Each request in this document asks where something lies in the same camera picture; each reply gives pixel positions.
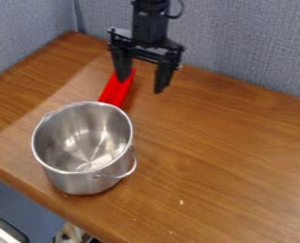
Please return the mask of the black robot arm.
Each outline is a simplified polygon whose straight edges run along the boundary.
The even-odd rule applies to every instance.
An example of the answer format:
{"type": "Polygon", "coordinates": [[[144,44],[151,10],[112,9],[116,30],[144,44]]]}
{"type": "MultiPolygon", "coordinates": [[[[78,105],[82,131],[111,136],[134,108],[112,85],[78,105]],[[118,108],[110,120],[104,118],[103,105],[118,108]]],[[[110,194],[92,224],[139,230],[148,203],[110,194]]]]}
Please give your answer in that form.
{"type": "Polygon", "coordinates": [[[155,64],[154,92],[162,93],[170,85],[172,73],[180,68],[186,50],[167,37],[170,19],[184,12],[183,0],[178,0],[180,11],[170,14],[170,0],[132,0],[132,27],[110,28],[110,52],[118,81],[123,83],[132,74],[132,60],[155,64]]]}

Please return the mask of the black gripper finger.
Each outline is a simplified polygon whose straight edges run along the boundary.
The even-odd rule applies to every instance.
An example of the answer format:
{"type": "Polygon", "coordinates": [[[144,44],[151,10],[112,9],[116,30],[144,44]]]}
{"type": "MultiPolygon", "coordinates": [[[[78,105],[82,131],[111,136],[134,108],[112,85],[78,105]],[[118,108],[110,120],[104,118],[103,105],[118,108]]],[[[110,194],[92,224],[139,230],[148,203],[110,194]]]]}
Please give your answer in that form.
{"type": "Polygon", "coordinates": [[[112,66],[116,79],[123,83],[131,75],[132,57],[126,49],[111,46],[112,66]]]}
{"type": "Polygon", "coordinates": [[[159,55],[154,62],[156,64],[154,92],[162,93],[163,89],[170,85],[172,73],[180,67],[182,54],[164,53],[159,55]]]}

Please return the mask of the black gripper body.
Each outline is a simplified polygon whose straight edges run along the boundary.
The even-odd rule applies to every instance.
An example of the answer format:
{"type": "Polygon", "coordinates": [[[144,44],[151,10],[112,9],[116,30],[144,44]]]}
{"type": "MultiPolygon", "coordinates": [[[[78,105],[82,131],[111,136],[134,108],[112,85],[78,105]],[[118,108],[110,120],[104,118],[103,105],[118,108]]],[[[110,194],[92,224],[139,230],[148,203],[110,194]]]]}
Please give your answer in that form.
{"type": "Polygon", "coordinates": [[[112,60],[118,65],[132,58],[154,64],[160,59],[166,59],[172,65],[180,64],[186,48],[167,37],[154,43],[144,43],[132,38],[132,32],[126,28],[110,28],[108,34],[112,60]]]}

